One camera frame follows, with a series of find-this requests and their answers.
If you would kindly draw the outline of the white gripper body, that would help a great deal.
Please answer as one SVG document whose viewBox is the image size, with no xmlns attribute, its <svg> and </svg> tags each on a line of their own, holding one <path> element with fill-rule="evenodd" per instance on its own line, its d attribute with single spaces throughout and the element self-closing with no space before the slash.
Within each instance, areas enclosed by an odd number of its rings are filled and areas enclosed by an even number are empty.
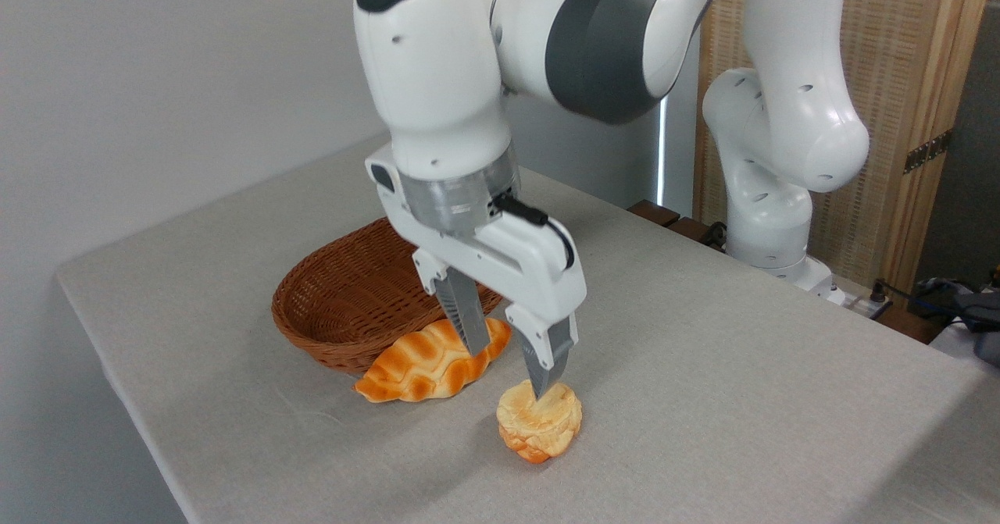
<svg viewBox="0 0 1000 524">
<path fill-rule="evenodd" d="M 543 327 L 565 319 L 577 325 L 586 282 L 576 245 L 560 222 L 539 227 L 501 213 L 471 235 L 441 233 L 419 223 L 405 208 L 402 178 L 389 146 L 375 151 L 365 166 L 378 183 L 387 218 L 404 240 L 500 293 Z"/>
</svg>

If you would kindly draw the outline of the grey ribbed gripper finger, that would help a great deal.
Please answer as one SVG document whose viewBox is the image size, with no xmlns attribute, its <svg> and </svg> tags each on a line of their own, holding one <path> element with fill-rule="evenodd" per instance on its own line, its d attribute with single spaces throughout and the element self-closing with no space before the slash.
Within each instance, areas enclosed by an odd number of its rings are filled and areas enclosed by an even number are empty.
<svg viewBox="0 0 1000 524">
<path fill-rule="evenodd" d="M 570 349 L 579 341 L 575 314 L 554 322 L 511 304 L 505 316 L 516 330 L 534 396 L 540 399 L 559 381 Z"/>
<path fill-rule="evenodd" d="M 480 354 L 491 340 L 475 281 L 423 248 L 412 258 L 425 291 L 437 298 L 465 349 Z"/>
</svg>

